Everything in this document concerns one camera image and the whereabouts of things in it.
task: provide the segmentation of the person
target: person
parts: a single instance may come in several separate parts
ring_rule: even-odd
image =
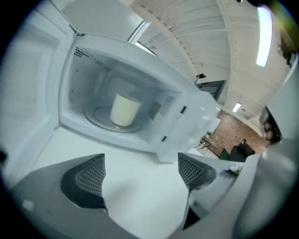
[[[269,122],[266,122],[263,125],[263,129],[265,131],[265,139],[267,141],[267,145],[272,144],[272,139],[273,139],[272,125]]]
[[[239,145],[243,144],[246,142],[246,139],[243,139],[241,143],[239,143]]]

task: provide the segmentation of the white countertop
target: white countertop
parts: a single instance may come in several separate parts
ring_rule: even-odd
[[[155,154],[99,143],[59,128],[33,170],[99,153],[105,154],[103,197],[109,216],[142,239],[171,235],[183,220],[188,195],[177,163],[160,163]],[[200,155],[196,149],[190,153]]]

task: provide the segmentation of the white wall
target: white wall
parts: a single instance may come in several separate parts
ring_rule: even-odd
[[[215,117],[214,119],[212,119],[210,126],[208,127],[208,131],[214,133],[214,131],[216,130],[217,126],[219,125],[221,119]]]
[[[55,6],[60,10],[60,11],[63,11],[63,9],[73,3],[75,0],[51,0]]]
[[[214,153],[213,153],[211,150],[209,150],[209,149],[205,151],[204,156],[205,156],[205,157],[208,157],[208,158],[211,158],[211,159],[219,159],[219,158],[217,157],[217,155],[214,154]]]
[[[134,2],[134,0],[119,0],[121,1],[123,4],[129,6],[132,2]]]
[[[76,0],[63,13],[82,33],[127,41],[142,18],[119,0]]]

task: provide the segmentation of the black frame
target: black frame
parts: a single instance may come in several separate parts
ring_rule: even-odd
[[[6,1],[3,2],[2,9],[8,10],[7,14],[0,14],[1,22],[5,24],[2,25],[1,31],[1,45],[0,45],[0,53],[1,56],[4,54],[5,49],[10,42],[12,36],[17,31],[19,25],[22,23],[23,19],[27,16],[27,14],[39,3],[40,0],[27,0],[27,1]],[[263,2],[267,2],[269,7],[274,1],[264,0]],[[297,24],[299,24],[299,19],[297,14],[297,2],[296,1],[283,1],[286,9],[292,15]],[[279,12],[278,8],[274,9],[273,12],[278,18],[281,17],[281,12]],[[292,38],[296,49],[299,49],[299,30],[296,23],[289,23],[286,28],[290,37]],[[22,236],[28,236],[33,238],[43,238],[40,233],[38,233],[33,226],[24,218],[19,209],[16,207],[14,201],[12,200],[10,194],[8,193],[3,179],[0,175],[0,199],[2,204],[2,221],[1,221],[1,232],[2,235],[9,235],[10,237],[16,236],[19,237],[20,233]],[[274,218],[272,222],[266,225],[260,232],[258,232],[254,238],[270,238],[272,235],[281,235],[279,233],[283,233],[283,237],[293,237],[297,235],[297,214],[298,212],[298,202],[299,202],[299,181],[297,180],[295,187],[292,192],[290,192],[287,201],[285,202],[283,208],[280,210],[278,215]]]
[[[218,80],[218,81],[209,81],[209,82],[199,83],[199,84],[196,84],[196,86],[198,88],[200,88],[201,91],[205,91],[205,87],[207,87],[207,86],[217,86],[217,90],[215,91],[215,93],[211,93],[211,95],[217,101],[219,99],[219,96],[222,93],[225,83],[226,83],[226,80]]]

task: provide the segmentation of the ceiling beam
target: ceiling beam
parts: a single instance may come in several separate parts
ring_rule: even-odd
[[[183,57],[187,66],[189,67],[191,73],[194,76],[193,79],[188,79],[188,80],[190,80],[192,83],[194,83],[194,81],[196,80],[195,76],[198,75],[198,72],[197,72],[195,66],[193,65],[193,62],[191,61],[189,55],[185,51],[184,47],[179,42],[179,40],[172,34],[172,32],[158,18],[156,18],[150,12],[146,11],[143,7],[132,5],[132,9],[138,15],[140,15],[145,21],[150,21],[152,24],[155,24],[155,26],[162,32],[162,34],[169,38],[171,44]]]
[[[216,67],[221,67],[221,68],[224,68],[224,69],[229,69],[230,67],[229,66],[225,66],[225,65],[221,65],[221,64],[217,64],[215,62],[207,62],[206,60],[203,60],[202,62],[193,62],[194,65],[211,65],[211,66],[216,66]]]
[[[181,37],[181,36],[189,36],[189,35],[192,35],[192,34],[204,34],[204,33],[207,33],[207,32],[227,32],[227,31],[231,31],[229,29],[206,29],[206,30],[198,30],[198,31],[194,31],[194,32],[188,32],[188,33],[184,33],[184,31],[181,31],[181,32],[176,32],[176,31],[173,31],[173,34],[175,37]],[[167,42],[169,39],[166,39],[166,40],[163,40],[157,44],[161,44],[161,43],[164,43],[164,42]]]
[[[229,17],[228,9],[226,7],[227,0],[216,0],[220,13],[222,15],[225,28],[228,33],[228,44],[229,44],[229,54],[230,54],[230,71],[229,71],[229,82],[228,82],[228,93],[231,88],[231,84],[235,78],[235,45],[232,31],[232,22]]]

